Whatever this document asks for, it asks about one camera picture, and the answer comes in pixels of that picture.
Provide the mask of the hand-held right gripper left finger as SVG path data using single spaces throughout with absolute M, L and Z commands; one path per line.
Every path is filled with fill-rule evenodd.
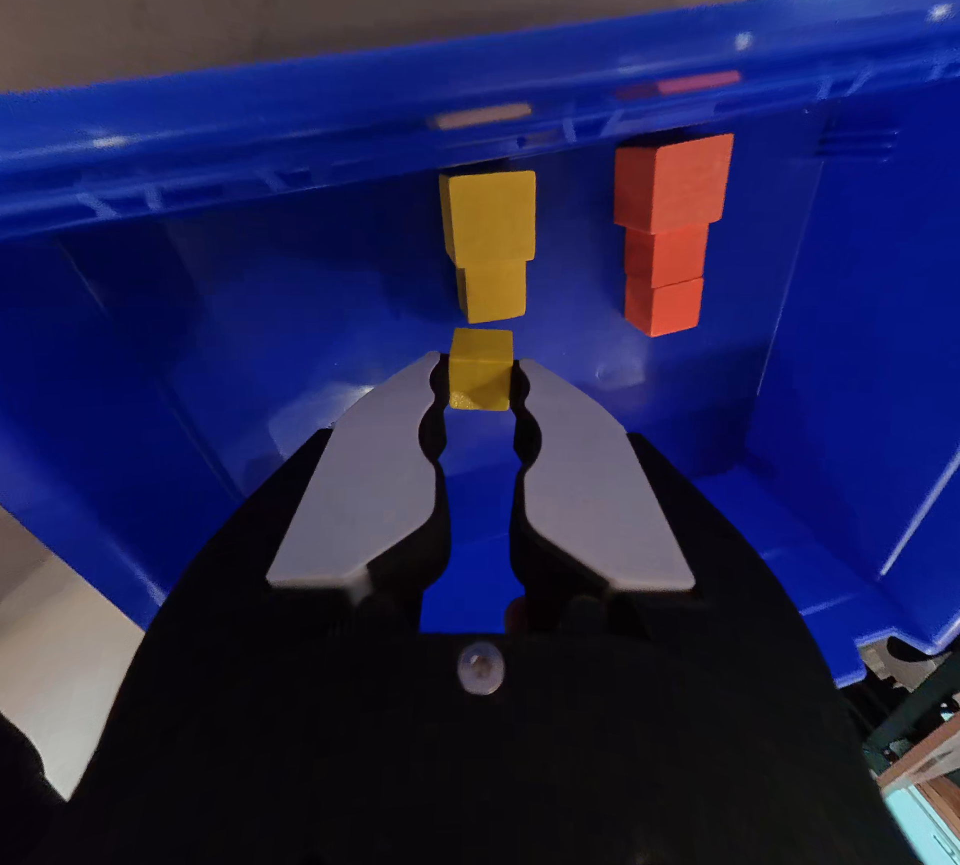
M 341 415 L 267 572 L 272 586 L 421 595 L 440 578 L 448 399 L 447 358 L 429 351 Z

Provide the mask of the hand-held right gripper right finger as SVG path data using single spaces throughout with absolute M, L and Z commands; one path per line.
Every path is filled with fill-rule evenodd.
M 519 461 L 510 562 L 528 589 L 687 594 L 690 565 L 623 425 L 597 401 L 524 358 L 510 408 Z

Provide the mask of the yellow wooden cube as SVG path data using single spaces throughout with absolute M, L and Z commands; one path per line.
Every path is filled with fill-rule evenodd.
M 507 412 L 513 366 L 512 331 L 456 328 L 448 355 L 449 406 L 460 411 Z
M 502 259 L 456 268 L 458 301 L 471 325 L 522 317 L 527 308 L 527 262 Z
M 534 171 L 438 177 L 443 242 L 461 269 L 536 255 Z

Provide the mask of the blue plastic bin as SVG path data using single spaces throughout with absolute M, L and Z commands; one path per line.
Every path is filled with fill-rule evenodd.
M 958 636 L 958 0 L 746 0 L 2 95 L 2 507 L 146 628 L 314 432 L 457 328 L 646 436 L 834 680 Z M 701 316 L 626 321 L 619 146 L 733 134 Z M 534 171 L 470 324 L 439 176 Z

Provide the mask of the orange wooden cube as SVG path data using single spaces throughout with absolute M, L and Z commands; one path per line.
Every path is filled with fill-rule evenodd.
M 625 320 L 651 338 L 692 330 L 700 322 L 703 289 L 702 277 L 654 287 L 639 275 L 627 275 Z
M 613 223 L 645 235 L 712 225 L 724 214 L 732 133 L 661 146 L 617 147 Z
M 702 279 L 710 226 L 690 224 L 665 232 L 625 229 L 624 272 L 651 288 Z

